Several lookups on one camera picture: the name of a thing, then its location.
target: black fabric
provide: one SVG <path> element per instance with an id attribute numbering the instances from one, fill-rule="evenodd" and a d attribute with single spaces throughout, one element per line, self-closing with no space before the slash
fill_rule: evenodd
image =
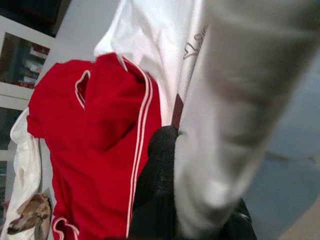
<path id="1" fill-rule="evenodd" d="M 178 131 L 157 130 L 148 146 L 148 162 L 137 181 L 129 237 L 178 239 L 174 201 L 174 159 Z M 219 233 L 218 240 L 257 240 L 245 202 L 241 200 Z"/>
<path id="2" fill-rule="evenodd" d="M 178 130 L 164 126 L 157 130 L 148 146 L 148 162 L 135 190 L 133 211 L 143 204 L 174 192 L 174 158 Z"/>

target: clothing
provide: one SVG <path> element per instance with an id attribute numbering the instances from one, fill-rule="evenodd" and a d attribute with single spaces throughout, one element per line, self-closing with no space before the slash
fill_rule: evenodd
<path id="1" fill-rule="evenodd" d="M 248 188 L 319 41 L 319 4 L 120 2 L 95 54 L 125 54 L 157 76 L 163 126 L 174 102 L 182 113 L 174 190 L 185 237 L 218 232 Z"/>
<path id="2" fill-rule="evenodd" d="M 35 229 L 28 229 L 15 235 L 8 235 L 7 230 L 11 221 L 20 215 L 17 210 L 31 198 L 39 189 L 41 181 L 41 159 L 39 151 L 39 140 L 27 132 L 26 108 L 15 124 L 12 126 L 10 137 L 17 144 L 14 156 L 14 184 L 6 219 L 1 232 L 1 240 L 34 240 Z"/>
<path id="3" fill-rule="evenodd" d="M 50 149 L 54 239 L 125 237 L 147 144 L 161 125 L 154 80 L 115 53 L 56 64 L 35 87 L 28 131 Z"/>
<path id="4" fill-rule="evenodd" d="M 122 0 L 94 55 L 116 52 L 148 71 L 159 87 L 162 126 L 184 100 L 205 34 L 208 0 Z"/>
<path id="5" fill-rule="evenodd" d="M 175 202 L 191 239 L 217 232 L 255 176 L 320 37 L 320 2 L 216 0 L 175 145 Z"/>

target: white wall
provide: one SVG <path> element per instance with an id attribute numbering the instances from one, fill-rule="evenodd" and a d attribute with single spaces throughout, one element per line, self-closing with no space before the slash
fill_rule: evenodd
<path id="1" fill-rule="evenodd" d="M 93 60 L 94 48 L 108 30 L 118 0 L 72 0 L 39 79 L 55 63 Z"/>

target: fabric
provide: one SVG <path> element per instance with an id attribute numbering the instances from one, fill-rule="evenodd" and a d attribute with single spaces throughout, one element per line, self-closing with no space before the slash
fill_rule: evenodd
<path id="1" fill-rule="evenodd" d="M 56 64 L 35 87 L 28 131 L 50 149 L 55 240 L 125 237 L 147 144 L 161 125 L 158 88 L 115 53 Z"/>
<path id="2" fill-rule="evenodd" d="M 11 221 L 17 219 L 19 207 L 30 199 L 39 189 L 41 181 L 41 159 L 39 140 L 27 132 L 26 108 L 12 126 L 10 137 L 17 144 L 14 156 L 14 184 L 6 213 L 6 220 L 1 232 L 1 240 L 34 240 L 35 229 L 31 228 L 15 235 L 8 235 Z"/>
<path id="3" fill-rule="evenodd" d="M 177 228 L 174 201 L 174 159 L 178 130 L 163 126 L 152 136 L 148 162 L 142 170 L 134 197 L 129 236 L 143 239 L 185 239 Z M 257 240 L 251 216 L 241 200 L 218 240 Z"/>
<path id="4" fill-rule="evenodd" d="M 184 101 L 205 34 L 208 0 L 122 0 L 94 55 L 116 52 L 159 87 L 162 126 L 171 124 L 177 88 Z"/>
<path id="5" fill-rule="evenodd" d="M 319 44 L 320 2 L 216 0 L 175 149 L 183 234 L 217 232 L 262 163 L 299 74 Z"/>
<path id="6" fill-rule="evenodd" d="M 10 222 L 9 235 L 34 229 L 34 240 L 46 240 L 50 229 L 51 207 L 46 195 L 37 193 L 17 210 L 19 218 Z"/>
<path id="7" fill-rule="evenodd" d="M 177 99 L 174 188 L 185 237 L 217 232 L 248 188 L 319 42 L 319 4 L 120 2 L 94 53 L 125 54 L 156 76 L 163 126 Z"/>

